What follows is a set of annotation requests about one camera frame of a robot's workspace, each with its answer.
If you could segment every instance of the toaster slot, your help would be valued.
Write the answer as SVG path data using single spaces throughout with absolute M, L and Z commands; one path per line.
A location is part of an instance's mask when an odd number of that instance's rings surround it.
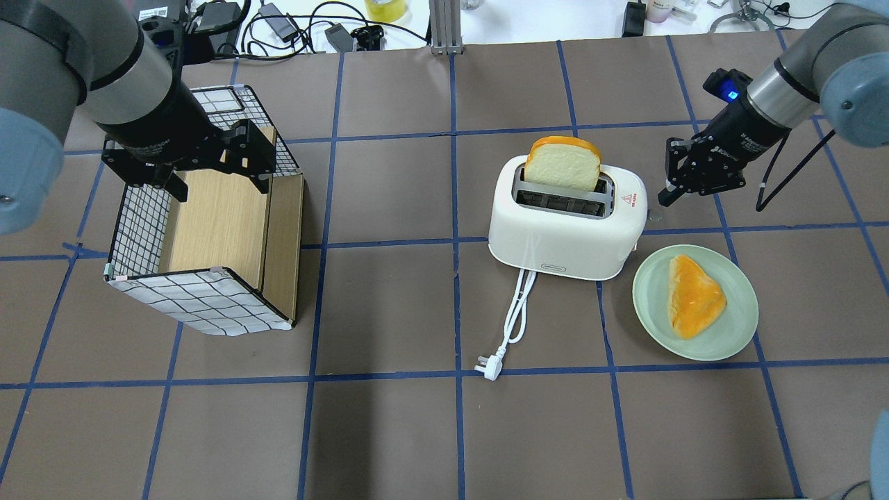
M 614 209 L 614 182 L 604 173 L 592 191 L 537 184 L 524 177 L 522 165 L 516 169 L 512 187 L 512 197 L 521 206 L 589 219 L 604 219 Z

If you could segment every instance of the bread slice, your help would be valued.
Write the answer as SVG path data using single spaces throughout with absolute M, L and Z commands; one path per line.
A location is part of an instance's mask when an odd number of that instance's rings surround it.
M 725 310 L 725 294 L 719 284 L 688 255 L 669 262 L 669 323 L 683 339 L 695 337 Z
M 525 180 L 536 184 L 592 191 L 599 179 L 599 150 L 576 137 L 536 141 L 525 160 Z

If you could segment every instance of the white desk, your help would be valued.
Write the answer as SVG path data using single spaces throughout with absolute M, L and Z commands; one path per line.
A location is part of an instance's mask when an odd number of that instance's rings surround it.
M 426 26 L 429 17 L 428 0 L 406 0 L 407 13 L 396 24 L 404 26 L 419 33 L 426 34 Z M 258 0 L 253 0 L 250 16 L 253 16 L 260 7 Z M 348 4 L 354 5 L 366 14 L 363 0 L 348 0 Z M 832 0 L 796 0 L 791 2 L 790 14 L 802 17 L 813 14 L 823 7 L 832 4 Z M 309 15 L 320 4 L 319 0 L 276 0 L 275 5 L 281 12 L 294 15 Z M 461 32 L 464 44 L 516 44 L 523 42 L 543 42 L 552 40 L 575 40 L 586 38 L 615 38 L 621 36 L 624 8 L 627 0 L 559 0 L 539 1 L 532 0 L 482 0 L 481 6 L 470 12 L 461 13 Z M 678 0 L 677 6 L 683 6 L 684 0 Z M 754 7 L 764 11 L 765 7 L 759 3 L 753 3 Z M 698 0 L 693 7 L 693 13 L 697 20 L 689 22 L 671 16 L 661 24 L 645 23 L 647 36 L 658 35 L 685 35 L 692 33 L 706 33 L 710 24 L 716 18 L 731 13 L 735 6 L 731 0 L 721 9 L 717 9 L 706 0 Z M 350 15 L 356 16 L 354 11 L 342 5 L 325 5 L 319 11 L 322 15 Z M 771 16 L 773 22 L 783 26 L 788 22 L 786 18 Z M 790 28 L 808 28 L 818 18 L 806 20 L 790 20 Z M 347 29 L 352 30 L 361 25 L 358 21 L 333 20 L 341 22 Z M 302 20 L 300 25 L 305 26 L 308 20 Z M 766 25 L 759 21 L 760 29 L 766 29 Z M 718 30 L 724 31 L 754 31 L 754 27 L 747 22 L 724 21 Z M 254 34 L 260 40 L 280 44 L 268 26 L 261 21 L 255 23 Z M 319 52 L 332 52 L 333 48 L 324 37 L 324 27 L 316 26 L 313 29 L 315 48 Z M 386 28 L 384 49 L 402 49 L 422 47 L 421 40 L 402 32 L 398 29 Z

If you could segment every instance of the wooden panel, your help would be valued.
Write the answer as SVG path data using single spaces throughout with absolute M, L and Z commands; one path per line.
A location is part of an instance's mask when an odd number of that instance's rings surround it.
M 262 132 L 275 140 L 274 128 Z M 188 184 L 188 202 L 172 202 L 160 272 L 223 266 L 262 289 L 269 196 L 241 175 L 213 170 L 180 175 Z
M 297 278 L 302 230 L 302 175 L 276 177 L 271 190 L 262 296 L 296 318 Z

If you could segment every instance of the yellow cup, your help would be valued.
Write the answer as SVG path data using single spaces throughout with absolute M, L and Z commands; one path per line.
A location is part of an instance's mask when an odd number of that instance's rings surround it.
M 367 13 L 375 22 L 394 22 L 407 10 L 405 0 L 364 0 Z

